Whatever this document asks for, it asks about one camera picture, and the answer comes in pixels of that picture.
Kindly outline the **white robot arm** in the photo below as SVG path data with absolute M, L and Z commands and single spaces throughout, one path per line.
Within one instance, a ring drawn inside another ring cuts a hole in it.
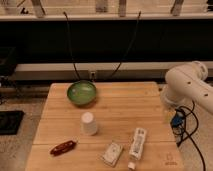
M 213 87 L 205 82 L 207 77 L 208 68 L 200 61 L 169 69 L 160 94 L 161 101 L 165 106 L 176 107 L 188 98 L 213 114 Z

